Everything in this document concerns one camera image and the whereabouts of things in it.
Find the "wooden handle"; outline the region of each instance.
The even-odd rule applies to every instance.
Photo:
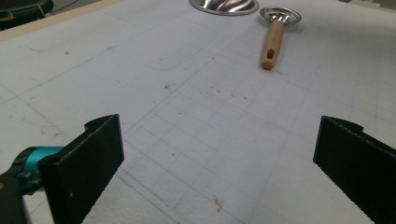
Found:
[[[262,68],[271,70],[277,60],[282,44],[283,29],[285,24],[283,21],[273,21],[267,38],[265,39],[264,48],[262,49]]]

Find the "stain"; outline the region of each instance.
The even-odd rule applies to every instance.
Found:
[[[25,47],[25,48],[27,48],[27,49],[33,51],[33,52],[38,52],[38,53],[44,53],[44,52],[45,52],[45,51],[43,51],[43,50],[34,49],[34,48],[32,48],[32,47],[30,47],[30,46],[27,46],[27,45],[23,45],[23,47]]]
[[[288,76],[289,74],[287,74],[287,73],[284,73],[284,72],[281,72],[281,71],[279,71],[279,70],[276,70],[275,71],[275,73],[277,73],[277,74],[279,74],[279,75],[285,75],[285,76]]]
[[[164,88],[166,88],[167,90],[170,90],[175,85],[176,85],[176,83],[167,84],[166,86],[164,86]]]
[[[118,47],[118,45],[110,46],[110,47],[107,47],[107,50],[111,50],[111,49],[114,49],[114,48],[116,48],[116,47]]]
[[[223,210],[224,201],[221,202],[218,198],[213,198],[213,202],[219,206],[218,213],[220,213]]]

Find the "ladle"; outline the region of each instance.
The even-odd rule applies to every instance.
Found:
[[[301,16],[298,12],[285,7],[264,7],[260,10],[260,14],[271,22],[262,50],[262,68],[271,70],[279,55],[285,25],[300,21]]]

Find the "black object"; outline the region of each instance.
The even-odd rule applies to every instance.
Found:
[[[0,29],[42,19],[52,9],[51,0],[1,0]]]
[[[323,116],[314,163],[375,223],[396,223],[396,150],[358,124]]]
[[[95,119],[85,129],[69,145],[38,162],[40,176],[24,169],[40,147],[25,149],[0,175],[1,224],[30,223],[21,196],[42,186],[55,223],[83,221],[124,159],[118,115]]]

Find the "stainless steel bowl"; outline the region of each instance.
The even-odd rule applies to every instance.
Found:
[[[201,11],[221,16],[242,16],[259,9],[256,0],[190,0],[190,4]]]

